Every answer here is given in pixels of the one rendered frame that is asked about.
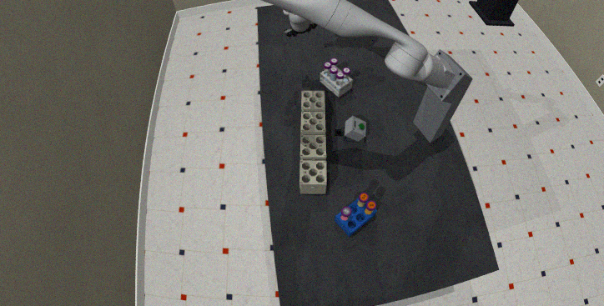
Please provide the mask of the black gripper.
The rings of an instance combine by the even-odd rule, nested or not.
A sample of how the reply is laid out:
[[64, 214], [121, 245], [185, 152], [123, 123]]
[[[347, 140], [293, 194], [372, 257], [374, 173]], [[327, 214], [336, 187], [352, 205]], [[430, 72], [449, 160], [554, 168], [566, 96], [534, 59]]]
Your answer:
[[[308, 31], [308, 33], [309, 33], [309, 32], [310, 32], [310, 30], [311, 30], [311, 28], [315, 29], [315, 28], [316, 28], [316, 26], [317, 26], [317, 24], [316, 24], [316, 23], [310, 22], [310, 26], [309, 26], [309, 28], [308, 28], [307, 30], [303, 31], [303, 32], [297, 32], [297, 31], [295, 31], [295, 30], [294, 30], [292, 27], [291, 27], [289, 30], [288, 30], [288, 29], [285, 29], [285, 30], [284, 30], [284, 32], [285, 32], [285, 34], [286, 34], [288, 37], [291, 37], [292, 35], [293, 35], [293, 37], [294, 37], [294, 36], [295, 36], [295, 37], [297, 37], [297, 36], [296, 36], [296, 34], [299, 34], [299, 33], [306, 33], [308, 30], [309, 30], [309, 31]], [[292, 32], [295, 32], [295, 33], [292, 33]]]

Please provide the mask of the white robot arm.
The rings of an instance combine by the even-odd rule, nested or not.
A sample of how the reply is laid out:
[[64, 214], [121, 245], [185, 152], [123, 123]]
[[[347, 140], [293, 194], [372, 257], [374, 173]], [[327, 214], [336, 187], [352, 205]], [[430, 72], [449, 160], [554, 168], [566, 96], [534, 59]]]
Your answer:
[[402, 78], [445, 88], [455, 76], [444, 58], [431, 55], [414, 38], [346, 0], [261, 1], [284, 9], [284, 15], [289, 16], [290, 25], [297, 32], [307, 30], [311, 21], [341, 37], [382, 37], [394, 40], [395, 43], [385, 57], [385, 65]]

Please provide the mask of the blue tube rack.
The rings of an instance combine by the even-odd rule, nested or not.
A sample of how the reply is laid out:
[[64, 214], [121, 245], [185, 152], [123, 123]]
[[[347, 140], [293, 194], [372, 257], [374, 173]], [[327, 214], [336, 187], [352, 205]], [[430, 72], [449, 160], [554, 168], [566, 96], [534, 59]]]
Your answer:
[[[340, 218], [341, 216], [341, 212], [338, 213], [335, 216], [335, 222], [343, 229], [343, 231], [348, 235], [351, 236], [355, 231], [357, 231], [359, 228], [361, 228], [365, 223], [367, 223], [370, 219], [372, 219], [377, 210], [375, 209], [372, 214], [366, 214], [365, 213], [365, 208], [366, 208], [366, 204], [369, 202], [367, 201], [365, 203], [364, 207], [360, 207], [357, 203], [357, 201], [359, 200], [359, 198], [357, 198], [352, 204], [350, 204], [348, 207], [351, 208], [351, 215], [349, 216], [349, 218], [347, 220], [342, 220]], [[372, 216], [373, 215], [373, 216]], [[372, 217], [371, 217], [372, 216]], [[365, 219], [364, 219], [365, 218]], [[364, 219], [364, 220], [363, 220]], [[368, 219], [368, 220], [367, 220]], [[355, 222], [354, 222], [355, 221]]]

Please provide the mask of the cream tube adapter block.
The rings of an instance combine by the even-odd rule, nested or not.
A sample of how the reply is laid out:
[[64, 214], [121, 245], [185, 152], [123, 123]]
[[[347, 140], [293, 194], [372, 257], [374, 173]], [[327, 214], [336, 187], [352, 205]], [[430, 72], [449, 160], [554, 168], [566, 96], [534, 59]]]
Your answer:
[[[317, 107], [315, 106], [315, 104]], [[302, 91], [301, 112], [324, 112], [324, 111], [325, 111], [325, 91]]]
[[326, 136], [300, 135], [300, 160], [326, 160]]
[[[317, 181], [318, 182], [317, 182]], [[300, 160], [299, 189], [302, 194], [326, 193], [326, 160]]]
[[325, 112], [301, 112], [300, 132], [301, 135], [325, 135]]

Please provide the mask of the conical tube with yellow liquid and purple cap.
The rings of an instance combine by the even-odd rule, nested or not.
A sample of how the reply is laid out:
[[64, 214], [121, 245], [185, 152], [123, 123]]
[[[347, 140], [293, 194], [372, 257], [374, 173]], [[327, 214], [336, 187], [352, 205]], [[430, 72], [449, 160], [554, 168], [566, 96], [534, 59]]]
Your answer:
[[368, 201], [368, 199], [369, 199], [369, 195], [367, 193], [361, 193], [357, 204], [360, 207], [364, 207], [365, 203]]

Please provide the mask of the white tube rack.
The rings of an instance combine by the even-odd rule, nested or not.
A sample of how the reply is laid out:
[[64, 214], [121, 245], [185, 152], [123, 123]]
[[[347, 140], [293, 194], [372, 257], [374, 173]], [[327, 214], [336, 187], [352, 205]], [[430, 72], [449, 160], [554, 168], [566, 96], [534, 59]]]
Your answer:
[[[324, 77], [325, 77], [325, 78], [326, 78], [328, 81], [326, 81], [326, 80], [324, 79], [324, 77], [323, 77], [323, 76], [324, 76]], [[323, 84], [324, 84], [324, 85], [325, 85], [325, 86], [326, 86], [326, 87], [327, 87], [327, 88], [328, 88], [328, 89], [329, 89], [329, 90], [330, 90], [332, 93], [334, 93], [334, 94], [335, 94], [335, 95], [336, 95], [336, 96], [339, 98], [341, 95], [343, 95], [344, 93], [346, 93], [346, 92], [348, 92], [350, 89], [352, 89], [352, 83], [353, 83], [353, 80], [352, 80], [352, 79], [349, 77], [349, 81], [348, 81], [348, 82], [343, 82], [343, 85], [341, 85], [341, 86], [337, 86], [337, 85], [336, 85], [336, 80], [335, 80], [335, 81], [331, 81], [331, 80], [330, 80], [330, 76], [325, 76], [325, 75], [324, 75], [324, 71], [323, 71], [323, 72], [321, 72], [321, 73], [320, 73], [320, 82], [321, 82], [321, 83], [323, 83]], [[332, 86], [332, 85], [330, 84], [330, 82], [331, 82], [332, 84], [334, 84], [334, 86]], [[329, 86], [328, 86], [327, 84], [328, 84]], [[339, 89], [339, 91], [338, 91], [338, 90], [337, 90], [335, 87], [337, 87], [337, 88]], [[333, 89], [334, 89], [334, 90], [333, 90]], [[338, 94], [339, 94], [339, 96], [338, 96]]]

